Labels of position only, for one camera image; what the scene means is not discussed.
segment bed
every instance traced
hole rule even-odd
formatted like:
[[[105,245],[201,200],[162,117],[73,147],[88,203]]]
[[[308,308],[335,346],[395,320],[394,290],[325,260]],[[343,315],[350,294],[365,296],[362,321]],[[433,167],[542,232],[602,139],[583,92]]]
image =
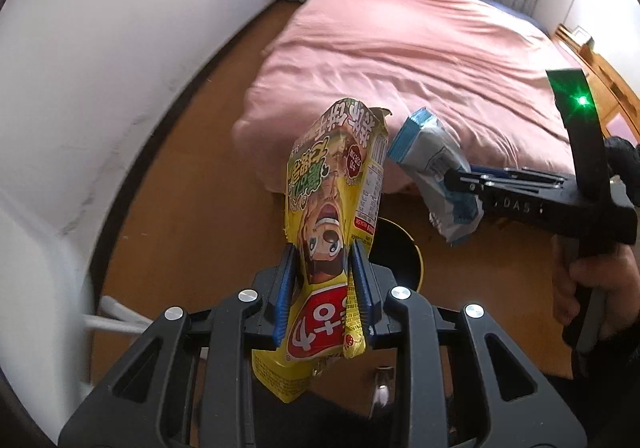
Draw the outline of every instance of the bed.
[[[425,106],[472,164],[574,170],[545,74],[570,64],[482,1],[308,0],[264,54],[233,138],[270,191],[284,191],[293,142],[346,96],[388,108],[390,139]],[[411,183],[387,162],[384,192]]]

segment wooden floor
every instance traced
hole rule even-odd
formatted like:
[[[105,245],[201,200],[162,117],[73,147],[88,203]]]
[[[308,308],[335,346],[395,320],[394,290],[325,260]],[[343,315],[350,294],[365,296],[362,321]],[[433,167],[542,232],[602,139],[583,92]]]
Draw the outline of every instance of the wooden floor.
[[[230,130],[260,67],[260,51],[296,7],[278,2],[252,24],[178,121],[130,208],[105,295],[153,318],[172,305],[200,311],[249,286],[257,270],[278,262],[284,199],[266,192],[239,160]],[[398,222],[417,241],[425,263],[422,293],[431,303],[452,309],[481,303],[538,367],[569,373],[569,351],[551,316],[548,234],[487,221],[466,244],[449,248],[419,199],[385,196],[380,215]],[[94,381],[128,341],[107,333],[96,336]],[[366,413],[373,368],[392,361],[392,352],[342,360],[313,388]]]

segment metal handle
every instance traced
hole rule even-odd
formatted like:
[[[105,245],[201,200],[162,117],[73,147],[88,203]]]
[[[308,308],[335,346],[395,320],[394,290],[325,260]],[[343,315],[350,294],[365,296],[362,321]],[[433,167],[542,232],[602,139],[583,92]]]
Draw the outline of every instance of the metal handle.
[[[391,405],[391,380],[394,378],[394,368],[383,366],[376,368],[374,375],[373,398],[369,419],[380,417]]]
[[[578,258],[592,257],[605,253],[612,253],[615,243],[585,237],[579,242],[576,239],[561,238],[564,248],[564,265],[569,265]],[[600,328],[604,323],[607,293],[600,288],[579,285],[575,291],[575,298],[580,303],[580,313],[562,331],[564,343],[578,354],[588,354],[598,342]]]

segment hand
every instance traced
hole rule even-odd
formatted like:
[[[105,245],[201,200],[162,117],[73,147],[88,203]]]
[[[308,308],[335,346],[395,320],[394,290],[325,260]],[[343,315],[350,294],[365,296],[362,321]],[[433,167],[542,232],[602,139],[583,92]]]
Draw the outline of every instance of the hand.
[[[640,274],[631,247],[618,244],[609,255],[577,259],[564,267],[563,251],[557,236],[552,239],[554,318],[567,326],[580,312],[575,299],[577,284],[607,291],[605,319],[600,339],[632,326],[640,317]]]

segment cartoon face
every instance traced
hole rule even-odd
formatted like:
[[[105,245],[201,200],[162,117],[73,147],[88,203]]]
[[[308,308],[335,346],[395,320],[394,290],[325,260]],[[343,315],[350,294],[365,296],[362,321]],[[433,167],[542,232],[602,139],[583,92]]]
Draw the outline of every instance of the cartoon face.
[[[340,194],[335,171],[309,196],[301,235],[310,284],[330,281],[344,271],[344,238],[340,229]]]

